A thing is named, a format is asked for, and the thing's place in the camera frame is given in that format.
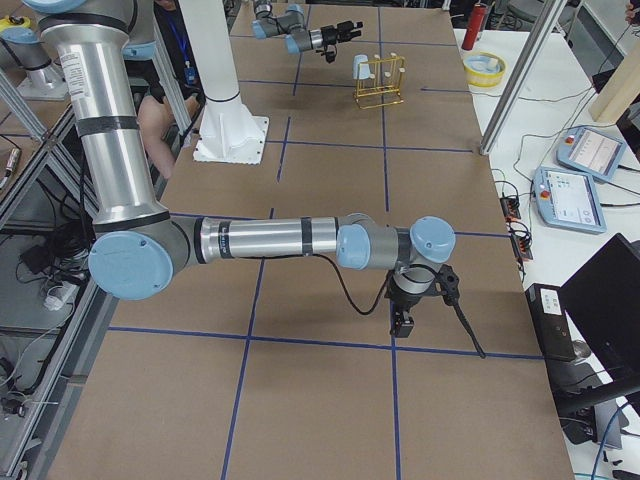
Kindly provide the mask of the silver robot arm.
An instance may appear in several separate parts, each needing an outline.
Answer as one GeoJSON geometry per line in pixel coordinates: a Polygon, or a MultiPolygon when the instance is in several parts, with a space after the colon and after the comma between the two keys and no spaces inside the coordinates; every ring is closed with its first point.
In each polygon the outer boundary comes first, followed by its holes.
{"type": "Polygon", "coordinates": [[[124,64],[125,48],[152,35],[152,4],[34,1],[31,8],[42,38],[59,54],[99,200],[89,268],[105,292],[141,300],[191,265],[315,256],[338,269],[385,272],[380,293],[393,306],[394,337],[410,334],[411,308],[425,296],[458,306],[459,281],[448,263],[456,236],[437,217],[397,228],[364,214],[248,221],[172,216],[154,192],[124,64]]]}
{"type": "Polygon", "coordinates": [[[271,1],[254,1],[255,20],[252,31],[256,39],[283,36],[290,54],[301,54],[313,50],[332,63],[337,56],[337,45],[350,42],[362,35],[362,22],[344,21],[336,26],[327,25],[320,29],[309,29],[305,15],[298,4],[289,4],[285,13],[276,16],[271,1]]]}

